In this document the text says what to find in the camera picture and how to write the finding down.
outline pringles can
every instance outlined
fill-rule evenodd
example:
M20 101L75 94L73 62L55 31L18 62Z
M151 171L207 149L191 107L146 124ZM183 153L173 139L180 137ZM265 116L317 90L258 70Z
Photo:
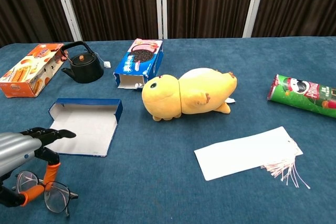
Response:
M277 74L267 100L336 118L336 88L310 81Z

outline dark brown curtain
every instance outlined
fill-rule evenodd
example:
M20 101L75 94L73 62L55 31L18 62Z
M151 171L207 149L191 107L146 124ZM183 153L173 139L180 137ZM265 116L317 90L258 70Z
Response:
M167 0L169 38L241 37L250 0Z
M71 0L83 40L158 38L156 0Z
M252 37L336 36L336 0L260 0Z
M0 0L0 46L72 41L60 0Z

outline blue tablecloth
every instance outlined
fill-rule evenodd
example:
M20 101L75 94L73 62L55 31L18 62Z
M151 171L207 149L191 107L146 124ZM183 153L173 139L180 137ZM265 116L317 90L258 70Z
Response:
M335 87L336 37L165 40L158 74L180 77L209 67L233 71L238 87L230 115L183 115L159 123L145 110L141 92L116 88L113 69L131 43L88 43L112 64L96 82L78 84L59 71L37 98L0 94L0 132L49 127L48 109L57 98L122 100L124 110L107 157L61 156L57 180L79 194L69 205L72 223L335 223L335 119L266 97L277 73ZM35 46L1 48L0 75ZM194 150L279 126L303 151L296 167L310 190L302 183L300 188L292 182L286 186L260 168L205 181ZM42 177L45 166L34 159L15 170L5 186L12 187L22 169ZM42 197L26 207L0 206L0 211L1 223L66 221L64 214L48 211Z

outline stuffed animal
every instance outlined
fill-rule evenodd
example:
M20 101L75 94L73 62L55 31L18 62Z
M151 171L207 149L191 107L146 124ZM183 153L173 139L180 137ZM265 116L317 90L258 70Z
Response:
M143 86L142 101L155 121L209 111L229 114L225 100L236 87L237 78L231 72L197 68L179 79L164 74L149 80Z

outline glasses frame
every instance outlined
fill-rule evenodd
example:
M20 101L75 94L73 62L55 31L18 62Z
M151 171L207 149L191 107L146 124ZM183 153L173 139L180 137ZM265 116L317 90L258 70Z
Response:
M36 184L36 185L41 185L41 186L44 187L44 191L43 191L44 202L45 202L46 207L48 208L49 211L54 212L54 213L56 213L56 214L60 214L61 212L63 212L63 211L65 210L66 217L69 217L69 216L70 216L70 212L69 212L69 203L70 203L70 200L72 200L72 199L78 199L78 194L73 193L73 192L69 189L68 186L66 186L66 185L64 185L63 183L60 183L60 182L58 182L58 181L50 181L50 182L48 182L47 184L44 184L43 179L39 179L38 176L37 176L35 173L33 173L33 172L31 172L31 171L28 171L28 170L23 170L23 171L19 172L17 175L15 175L16 178L17 178L17 179L16 179L16 186L14 186L14 187L12 188L12 190L15 190L17 193L20 193L19 190L18 190L18 186L20 186L20 185L18 184L18 182L19 182L20 175L21 175L22 173L24 173L24 172L26 172L26 173L31 173L32 175L34 175L34 176L37 178L37 184ZM58 190L63 191L63 192L65 192L65 193L69 192L69 198L68 198L68 201L67 201L65 207L63 208L63 210L60 211L60 212L52 211L51 208L50 208L50 207L48 206L48 204L46 203L46 198L45 198L46 187L47 187L47 185L49 185L49 184L51 184L51 183L57 183L57 184L60 184L60 185L64 186L64 187L67 189L67 191L64 191L64 190L59 189L59 188L58 188Z

